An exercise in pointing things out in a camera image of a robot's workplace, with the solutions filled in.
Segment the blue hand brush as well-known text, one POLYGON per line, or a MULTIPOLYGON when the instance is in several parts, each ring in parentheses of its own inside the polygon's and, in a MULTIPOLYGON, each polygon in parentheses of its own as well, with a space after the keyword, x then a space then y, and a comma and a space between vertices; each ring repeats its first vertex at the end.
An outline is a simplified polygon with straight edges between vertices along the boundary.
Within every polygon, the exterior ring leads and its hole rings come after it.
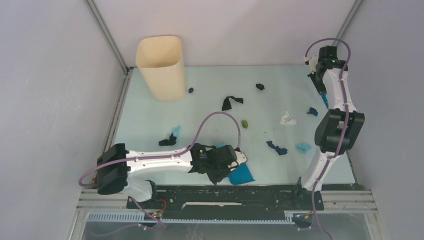
POLYGON ((320 96, 321 96, 321 98, 322 98, 322 100, 323 100, 323 102, 325 104, 325 107, 327 109, 329 109, 329 101, 328 101, 328 98, 327 98, 327 94, 326 93, 321 93, 320 96))

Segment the blue dustpan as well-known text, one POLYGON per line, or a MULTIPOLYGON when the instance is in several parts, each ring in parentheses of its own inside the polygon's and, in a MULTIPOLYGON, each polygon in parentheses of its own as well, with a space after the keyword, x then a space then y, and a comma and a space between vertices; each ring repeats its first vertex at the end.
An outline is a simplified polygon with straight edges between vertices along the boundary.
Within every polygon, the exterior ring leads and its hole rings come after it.
POLYGON ((248 184, 255 181, 249 167, 246 164, 242 164, 237 167, 233 172, 228 175, 228 179, 229 182, 235 186, 248 184))

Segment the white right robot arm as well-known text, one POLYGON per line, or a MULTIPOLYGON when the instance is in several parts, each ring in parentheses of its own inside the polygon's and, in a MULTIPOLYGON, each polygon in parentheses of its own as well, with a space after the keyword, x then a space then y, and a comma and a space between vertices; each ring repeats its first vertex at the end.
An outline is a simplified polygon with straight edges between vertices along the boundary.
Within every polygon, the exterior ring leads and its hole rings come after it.
POLYGON ((354 146, 365 123, 364 113, 358 112, 350 95, 347 61, 338 59, 337 50, 336 46, 324 46, 317 56, 305 58, 316 90, 326 95, 328 110, 314 134, 313 159, 290 196, 297 209, 308 206, 311 196, 322 189, 330 168, 354 146))

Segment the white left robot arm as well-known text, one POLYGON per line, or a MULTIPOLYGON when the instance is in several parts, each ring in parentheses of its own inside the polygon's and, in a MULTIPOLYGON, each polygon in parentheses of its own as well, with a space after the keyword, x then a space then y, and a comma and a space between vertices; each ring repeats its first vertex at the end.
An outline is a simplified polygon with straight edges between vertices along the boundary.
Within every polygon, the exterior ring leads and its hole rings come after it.
POLYGON ((125 144, 118 143, 97 159, 97 193, 122 193, 145 208, 153 208, 158 194, 149 175, 167 171, 206 174, 215 185, 247 161, 239 148, 230 145, 215 147, 194 143, 177 150, 142 152, 127 150, 125 144))

